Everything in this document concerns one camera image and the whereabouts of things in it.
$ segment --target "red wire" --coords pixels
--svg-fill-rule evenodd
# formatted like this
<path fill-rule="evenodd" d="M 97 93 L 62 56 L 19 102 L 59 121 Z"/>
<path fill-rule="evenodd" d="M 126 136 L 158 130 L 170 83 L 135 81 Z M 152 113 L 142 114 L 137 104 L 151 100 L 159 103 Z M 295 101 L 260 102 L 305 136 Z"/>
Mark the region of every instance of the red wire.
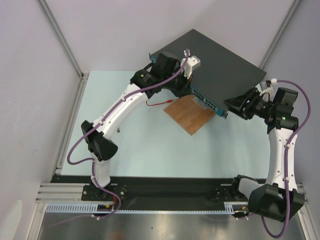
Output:
<path fill-rule="evenodd" d="M 155 103 L 155 104 L 148 104 L 148 100 L 145 102 L 145 104 L 149 107 L 152 107 L 152 106 L 157 106 L 157 105 L 161 105 L 161 104 L 168 104 L 168 103 L 171 103 L 173 102 L 172 99 L 168 100 L 168 101 L 164 101 L 164 102 L 160 102 L 160 103 Z"/>

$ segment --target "reflective metal surface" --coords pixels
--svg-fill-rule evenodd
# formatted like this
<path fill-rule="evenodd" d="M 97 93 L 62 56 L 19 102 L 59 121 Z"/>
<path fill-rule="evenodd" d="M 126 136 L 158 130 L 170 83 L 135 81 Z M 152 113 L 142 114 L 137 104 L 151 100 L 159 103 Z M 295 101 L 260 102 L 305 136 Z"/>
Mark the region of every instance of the reflective metal surface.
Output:
<path fill-rule="evenodd" d="M 72 213 L 46 213 L 38 240 L 269 240 L 260 216 L 236 220 L 231 215 L 200 214 L 115 214 L 96 220 Z M 278 234 L 283 223 L 267 220 Z M 282 240 L 305 240 L 296 214 Z"/>

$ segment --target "wall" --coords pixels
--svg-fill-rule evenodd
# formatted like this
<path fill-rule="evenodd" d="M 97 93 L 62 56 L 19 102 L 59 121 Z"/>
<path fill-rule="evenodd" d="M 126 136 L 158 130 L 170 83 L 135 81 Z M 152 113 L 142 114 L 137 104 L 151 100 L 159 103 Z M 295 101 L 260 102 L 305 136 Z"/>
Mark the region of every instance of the wall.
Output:
<path fill-rule="evenodd" d="M 299 84 L 311 101 L 311 117 L 298 134 L 295 147 L 295 174 L 302 182 L 313 210 L 320 223 L 320 1 L 305 0 L 278 43 L 265 70 L 267 77 L 289 80 Z M 300 93 L 293 115 L 300 123 L 307 115 L 307 104 Z"/>
<path fill-rule="evenodd" d="M 22 200 L 23 239 L 79 78 L 35 0 L 0 1 L 0 222 Z"/>
<path fill-rule="evenodd" d="M 47 2 L 83 71 L 134 71 L 192 28 L 258 66 L 293 0 Z"/>

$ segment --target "small object on table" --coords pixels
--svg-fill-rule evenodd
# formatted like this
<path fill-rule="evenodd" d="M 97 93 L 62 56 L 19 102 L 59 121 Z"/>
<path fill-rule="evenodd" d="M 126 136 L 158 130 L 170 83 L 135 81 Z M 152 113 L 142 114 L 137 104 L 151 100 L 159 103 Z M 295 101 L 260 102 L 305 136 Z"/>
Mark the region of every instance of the small object on table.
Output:
<path fill-rule="evenodd" d="M 184 96 L 164 109 L 191 136 L 216 115 L 211 108 L 204 109 L 193 99 L 194 95 Z"/>

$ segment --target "white table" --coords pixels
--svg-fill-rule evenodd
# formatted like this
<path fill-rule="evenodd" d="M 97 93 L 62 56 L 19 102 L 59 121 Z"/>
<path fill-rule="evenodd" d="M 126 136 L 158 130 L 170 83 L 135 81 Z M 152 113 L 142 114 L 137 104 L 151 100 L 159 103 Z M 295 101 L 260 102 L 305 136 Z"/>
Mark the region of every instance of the white table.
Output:
<path fill-rule="evenodd" d="M 134 71 L 92 71 L 68 146 L 82 136 L 81 123 L 95 120 L 118 99 Z M 174 99 L 168 90 L 155 94 L 149 103 Z M 111 176 L 233 178 L 238 174 L 266 178 L 270 146 L 267 126 L 255 116 L 245 121 L 233 113 L 227 119 L 213 117 L 190 136 L 159 106 L 140 106 L 121 125 L 112 141 L 119 147 L 111 159 Z M 71 161 L 90 157 L 85 141 Z M 76 166 L 64 161 L 62 175 L 91 175 L 91 162 Z"/>

